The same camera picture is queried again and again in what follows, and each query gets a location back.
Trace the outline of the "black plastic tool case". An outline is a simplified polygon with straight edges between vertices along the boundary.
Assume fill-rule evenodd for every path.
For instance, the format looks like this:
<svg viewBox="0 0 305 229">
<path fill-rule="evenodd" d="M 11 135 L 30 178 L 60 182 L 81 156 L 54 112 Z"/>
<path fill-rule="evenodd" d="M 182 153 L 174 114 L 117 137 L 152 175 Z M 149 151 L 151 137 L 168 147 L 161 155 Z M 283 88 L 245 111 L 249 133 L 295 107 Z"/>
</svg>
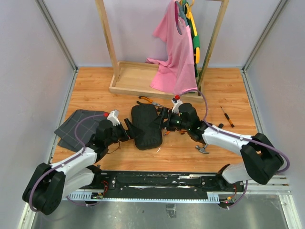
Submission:
<svg viewBox="0 0 305 229">
<path fill-rule="evenodd" d="M 157 148 L 163 143 L 162 131 L 150 126 L 157 117 L 157 110 L 151 104 L 136 105 L 131 109 L 132 124 L 142 130 L 134 140 L 139 150 Z"/>
</svg>

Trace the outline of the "orange black pliers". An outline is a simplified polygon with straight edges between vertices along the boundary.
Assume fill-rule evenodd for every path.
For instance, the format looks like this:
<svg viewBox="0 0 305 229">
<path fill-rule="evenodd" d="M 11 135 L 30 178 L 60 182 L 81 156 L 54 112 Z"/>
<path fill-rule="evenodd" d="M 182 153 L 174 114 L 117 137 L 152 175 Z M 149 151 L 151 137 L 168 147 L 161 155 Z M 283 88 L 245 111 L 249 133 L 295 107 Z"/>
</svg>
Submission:
<svg viewBox="0 0 305 229">
<path fill-rule="evenodd" d="M 142 104 L 152 104 L 152 105 L 157 106 L 157 107 L 163 107 L 163 105 L 154 102 L 152 99 L 150 99 L 150 98 L 148 98 L 148 97 L 146 97 L 146 96 L 139 96 L 138 99 L 139 99 L 139 100 L 145 100 L 145 101 L 146 101 L 146 103 L 143 103 L 143 102 L 140 102 L 140 101 L 136 101 L 136 103 L 137 103 L 138 105 L 142 105 Z"/>
</svg>

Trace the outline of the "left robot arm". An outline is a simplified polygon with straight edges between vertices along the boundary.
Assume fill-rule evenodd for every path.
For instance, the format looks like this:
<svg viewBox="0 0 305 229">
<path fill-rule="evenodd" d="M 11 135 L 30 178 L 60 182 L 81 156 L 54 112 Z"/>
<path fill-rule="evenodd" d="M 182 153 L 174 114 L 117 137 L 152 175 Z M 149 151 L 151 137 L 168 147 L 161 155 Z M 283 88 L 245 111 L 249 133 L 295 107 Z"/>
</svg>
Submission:
<svg viewBox="0 0 305 229">
<path fill-rule="evenodd" d="M 32 211 L 49 215 L 55 211 L 61 200 L 73 191 L 84 186 L 96 189 L 102 184 L 102 171 L 95 163 L 107 155 L 108 147 L 136 139 L 144 133 L 127 118 L 124 120 L 127 126 L 125 129 L 118 115 L 118 110 L 97 115 L 102 117 L 102 120 L 87 142 L 78 137 L 78 128 L 83 122 L 96 116 L 80 120 L 74 133 L 81 149 L 58 163 L 41 163 L 36 167 L 22 195 L 22 199 L 29 204 Z"/>
</svg>

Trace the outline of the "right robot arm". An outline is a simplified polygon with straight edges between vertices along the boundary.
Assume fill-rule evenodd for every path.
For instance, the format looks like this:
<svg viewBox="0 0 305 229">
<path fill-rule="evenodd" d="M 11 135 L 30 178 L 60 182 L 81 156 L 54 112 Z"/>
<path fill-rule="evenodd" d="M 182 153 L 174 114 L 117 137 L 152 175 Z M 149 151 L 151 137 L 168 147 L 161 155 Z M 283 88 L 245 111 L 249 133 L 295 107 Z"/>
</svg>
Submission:
<svg viewBox="0 0 305 229">
<path fill-rule="evenodd" d="M 195 142 L 218 146 L 241 156 L 242 163 L 227 164 L 217 173 L 216 186 L 220 190 L 226 191 L 233 183 L 246 180 L 265 185 L 284 165 L 279 151 L 265 135 L 241 135 L 223 130 L 201 120 L 196 109 L 190 103 L 183 103 L 178 96 L 172 99 L 172 104 L 171 109 L 158 108 L 159 114 L 150 127 L 184 130 Z"/>
</svg>

